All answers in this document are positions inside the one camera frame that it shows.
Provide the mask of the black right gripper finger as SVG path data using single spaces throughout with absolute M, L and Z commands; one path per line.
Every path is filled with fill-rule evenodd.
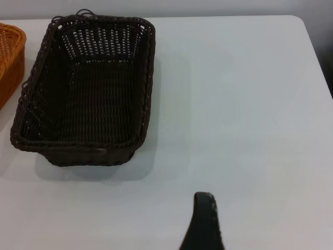
M 193 215 L 180 249 L 225 250 L 217 204 L 211 193 L 194 194 Z

